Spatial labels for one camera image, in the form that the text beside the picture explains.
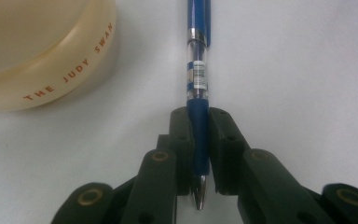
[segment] jar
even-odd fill
[[[108,51],[116,17],[114,0],[0,1],[0,110],[77,87]]]

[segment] blue pen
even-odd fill
[[[187,113],[194,141],[192,192],[198,210],[204,205],[208,157],[207,48],[211,44],[211,1],[187,0]]]

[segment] silver pen band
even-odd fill
[[[187,42],[194,39],[201,41],[203,44],[205,44],[205,46],[207,46],[207,39],[205,34],[196,28],[190,28],[187,31]]]

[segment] circular hole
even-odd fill
[[[153,223],[154,217],[151,214],[148,213],[142,213],[138,216],[138,223],[140,224],[150,224]]]
[[[358,206],[358,193],[350,189],[338,189],[337,196],[345,203]]]
[[[312,214],[310,214],[308,212],[299,212],[299,213],[297,213],[297,218],[302,223],[306,223],[306,224],[316,223],[316,218]]]
[[[227,139],[229,140],[229,141],[235,141],[237,138],[235,137],[235,136],[228,136],[227,137]]]
[[[160,152],[156,152],[152,155],[152,159],[154,161],[165,161],[169,158],[170,156],[168,155],[168,153],[160,151]]]
[[[79,195],[77,202],[83,206],[89,206],[97,203],[103,197],[101,189],[88,189]]]
[[[269,159],[269,154],[263,152],[263,151],[256,151],[252,153],[252,158],[255,161],[266,161]]]

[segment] white table surface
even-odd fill
[[[210,105],[303,186],[358,188],[358,1],[213,0]],[[186,1],[117,0],[116,44],[75,91],[0,112],[0,224],[49,223],[89,182],[117,187],[186,104]],[[241,223],[214,192],[178,224]]]

